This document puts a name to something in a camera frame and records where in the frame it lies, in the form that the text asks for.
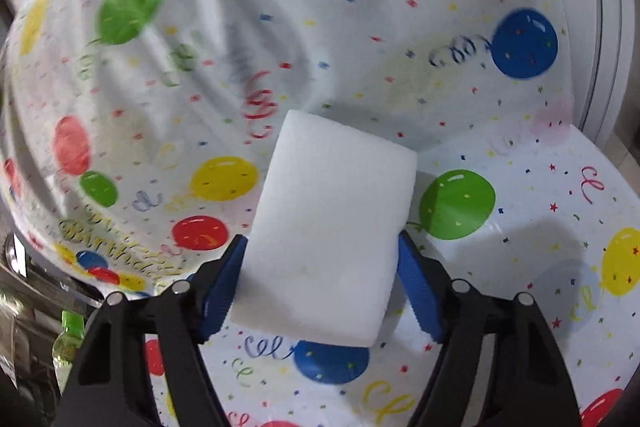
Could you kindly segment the green tea bottle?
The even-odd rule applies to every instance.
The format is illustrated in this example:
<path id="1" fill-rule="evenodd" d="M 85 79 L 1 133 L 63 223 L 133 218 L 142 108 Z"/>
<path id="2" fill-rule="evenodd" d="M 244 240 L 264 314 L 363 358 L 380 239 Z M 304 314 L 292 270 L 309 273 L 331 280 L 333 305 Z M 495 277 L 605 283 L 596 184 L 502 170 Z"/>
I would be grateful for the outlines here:
<path id="1" fill-rule="evenodd" d="M 76 353 L 85 337 L 85 320 L 74 312 L 64 310 L 61 314 L 62 332 L 52 346 L 52 360 L 58 389 L 64 391 Z"/>

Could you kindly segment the white foam sponge block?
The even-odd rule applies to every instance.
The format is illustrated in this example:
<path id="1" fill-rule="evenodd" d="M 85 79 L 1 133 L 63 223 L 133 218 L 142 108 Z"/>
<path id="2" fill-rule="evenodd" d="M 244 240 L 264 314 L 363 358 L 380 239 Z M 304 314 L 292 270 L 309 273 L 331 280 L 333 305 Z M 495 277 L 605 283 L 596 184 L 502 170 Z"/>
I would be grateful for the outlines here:
<path id="1" fill-rule="evenodd" d="M 410 148 L 288 112 L 248 236 L 232 322 L 313 343 L 372 346 L 417 165 Z"/>

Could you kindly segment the balloon print plastic cover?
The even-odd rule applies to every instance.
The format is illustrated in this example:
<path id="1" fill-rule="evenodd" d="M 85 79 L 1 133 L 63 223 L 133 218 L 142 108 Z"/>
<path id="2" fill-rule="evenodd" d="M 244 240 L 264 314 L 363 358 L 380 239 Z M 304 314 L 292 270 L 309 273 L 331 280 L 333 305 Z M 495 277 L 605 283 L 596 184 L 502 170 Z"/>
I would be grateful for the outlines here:
<path id="1" fill-rule="evenodd" d="M 486 296 L 532 295 L 578 426 L 603 426 L 639 366 L 639 199 L 574 125 L 567 8 L 23 0 L 1 49 L 3 206 L 104 297 L 155 297 L 248 243 L 288 112 L 378 136 L 418 155 L 401 232 Z M 200 347 L 230 424 L 410 425 L 440 347 L 397 267 L 370 347 L 249 329 L 231 307 Z"/>

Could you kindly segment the silver refrigerator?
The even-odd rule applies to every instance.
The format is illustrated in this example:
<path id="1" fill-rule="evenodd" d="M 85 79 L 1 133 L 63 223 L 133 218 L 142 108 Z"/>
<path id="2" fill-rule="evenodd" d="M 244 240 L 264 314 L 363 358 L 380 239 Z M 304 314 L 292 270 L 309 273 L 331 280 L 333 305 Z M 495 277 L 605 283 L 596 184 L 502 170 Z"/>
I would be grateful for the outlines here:
<path id="1" fill-rule="evenodd" d="M 596 0 L 596 12 L 592 79 L 579 127 L 597 147 L 603 148 L 614 133 L 629 84 L 636 7 L 634 0 Z"/>

